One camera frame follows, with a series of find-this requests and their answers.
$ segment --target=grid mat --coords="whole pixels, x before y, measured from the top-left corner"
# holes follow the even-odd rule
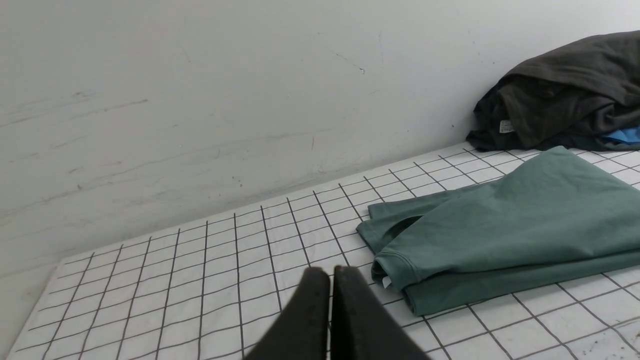
[[[9,359],[240,359],[303,271],[357,266],[433,359],[637,359],[640,266],[415,317],[373,284],[367,206],[491,181],[538,151],[431,152],[61,262]],[[574,151],[640,188],[640,152]]]

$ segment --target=clothing tag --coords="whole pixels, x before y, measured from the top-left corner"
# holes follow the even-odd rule
[[[512,133],[514,131],[515,129],[513,128],[511,120],[500,121],[500,134]]]
[[[385,276],[382,278],[382,286],[386,288],[389,287],[389,285],[391,285],[391,278],[389,276]]]

